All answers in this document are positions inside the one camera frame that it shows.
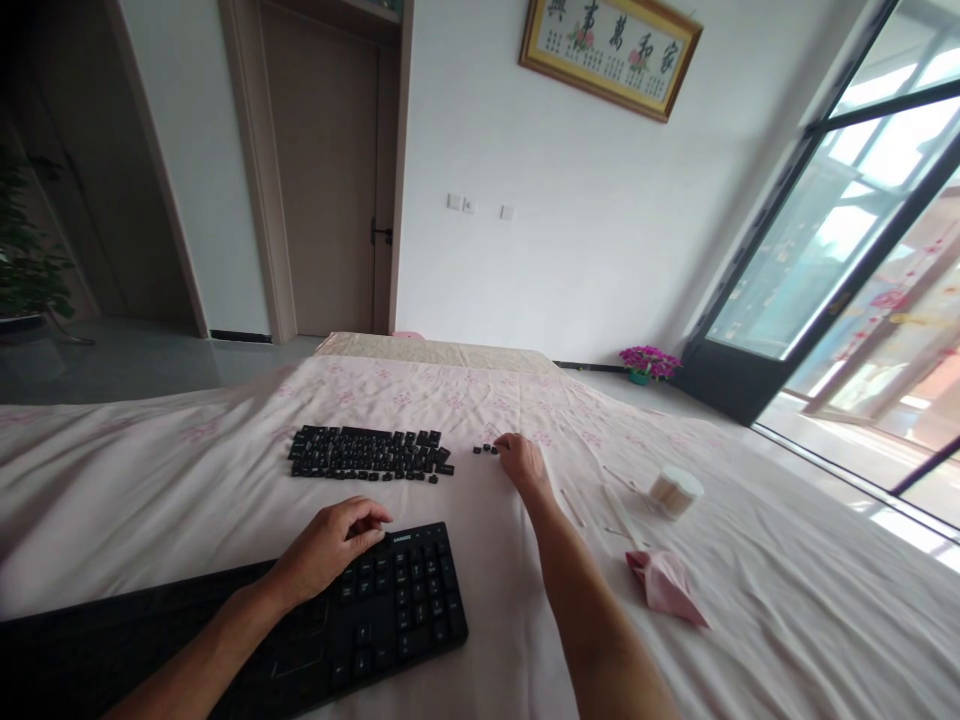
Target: gold frame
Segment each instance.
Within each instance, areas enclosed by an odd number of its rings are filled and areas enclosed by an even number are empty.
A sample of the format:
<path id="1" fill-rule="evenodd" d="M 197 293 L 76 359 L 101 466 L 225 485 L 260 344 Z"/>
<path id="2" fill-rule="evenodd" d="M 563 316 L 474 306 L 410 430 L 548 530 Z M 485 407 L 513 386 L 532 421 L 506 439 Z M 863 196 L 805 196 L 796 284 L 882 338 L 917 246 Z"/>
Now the gold frame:
<path id="1" fill-rule="evenodd" d="M 667 35 L 683 40 L 684 46 L 677 63 L 677 72 L 670 81 L 663 103 L 651 102 L 640 93 L 632 92 L 579 65 L 539 50 L 534 38 L 539 36 L 547 0 L 530 0 L 527 10 L 527 27 L 523 33 L 523 46 L 520 49 L 520 64 L 628 110 L 663 123 L 667 122 L 673 111 L 673 104 L 677 101 L 677 95 L 680 93 L 680 86 L 686 77 L 687 68 L 690 67 L 690 61 L 693 59 L 693 52 L 703 32 L 703 25 L 657 0 L 604 0 L 604 2 L 639 18 Z"/>

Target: pink tissue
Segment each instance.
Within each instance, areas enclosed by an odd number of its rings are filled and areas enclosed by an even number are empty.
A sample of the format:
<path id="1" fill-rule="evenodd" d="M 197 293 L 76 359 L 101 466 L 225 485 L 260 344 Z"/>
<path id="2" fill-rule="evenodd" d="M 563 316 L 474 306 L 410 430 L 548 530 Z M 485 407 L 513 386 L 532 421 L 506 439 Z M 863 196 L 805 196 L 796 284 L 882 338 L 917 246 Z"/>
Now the pink tissue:
<path id="1" fill-rule="evenodd" d="M 676 555 L 665 550 L 628 552 L 627 565 L 643 583 L 651 610 L 675 615 L 698 627 L 710 627 L 693 602 L 687 570 Z"/>

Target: picture frame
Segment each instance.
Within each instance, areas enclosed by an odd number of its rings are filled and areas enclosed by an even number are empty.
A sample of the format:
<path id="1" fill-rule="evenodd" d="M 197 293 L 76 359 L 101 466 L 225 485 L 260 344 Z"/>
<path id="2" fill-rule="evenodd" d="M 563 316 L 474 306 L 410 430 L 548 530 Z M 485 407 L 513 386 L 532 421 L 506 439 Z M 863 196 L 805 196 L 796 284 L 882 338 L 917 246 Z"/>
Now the picture frame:
<path id="1" fill-rule="evenodd" d="M 530 0 L 520 65 L 666 123 L 702 32 L 658 0 Z"/>

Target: baseboard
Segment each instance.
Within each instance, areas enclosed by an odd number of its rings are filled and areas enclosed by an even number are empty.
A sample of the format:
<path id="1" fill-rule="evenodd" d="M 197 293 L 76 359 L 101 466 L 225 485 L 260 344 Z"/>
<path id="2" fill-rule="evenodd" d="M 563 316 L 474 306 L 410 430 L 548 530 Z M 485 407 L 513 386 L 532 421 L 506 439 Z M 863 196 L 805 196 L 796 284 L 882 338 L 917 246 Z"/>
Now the baseboard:
<path id="1" fill-rule="evenodd" d="M 627 372 L 622 365 L 594 365 L 593 363 L 570 363 L 563 360 L 554 360 L 553 364 L 566 370 L 597 370 L 599 372 Z"/>
<path id="2" fill-rule="evenodd" d="M 214 340 L 232 340 L 233 342 L 259 342 L 267 343 L 268 345 L 273 342 L 273 338 L 270 335 L 261 335 L 260 333 L 238 333 L 233 330 L 211 330 L 210 337 Z"/>

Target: black keyboard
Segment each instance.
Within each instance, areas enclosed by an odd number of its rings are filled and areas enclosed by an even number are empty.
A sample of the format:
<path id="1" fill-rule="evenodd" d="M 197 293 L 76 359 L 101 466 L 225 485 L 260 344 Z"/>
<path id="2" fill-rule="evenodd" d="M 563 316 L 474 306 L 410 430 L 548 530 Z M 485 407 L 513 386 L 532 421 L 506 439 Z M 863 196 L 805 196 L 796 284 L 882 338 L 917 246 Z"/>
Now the black keyboard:
<path id="1" fill-rule="evenodd" d="M 16 716 L 99 717 L 272 565 L 0 624 L 4 707 Z M 446 526 L 388 533 L 274 628 L 211 717 L 294 717 L 453 650 L 467 634 Z"/>
<path id="2" fill-rule="evenodd" d="M 442 433 L 389 432 L 352 427 L 304 425 L 293 436 L 288 460 L 293 477 L 331 480 L 427 480 L 453 475 L 450 451 L 440 446 Z"/>

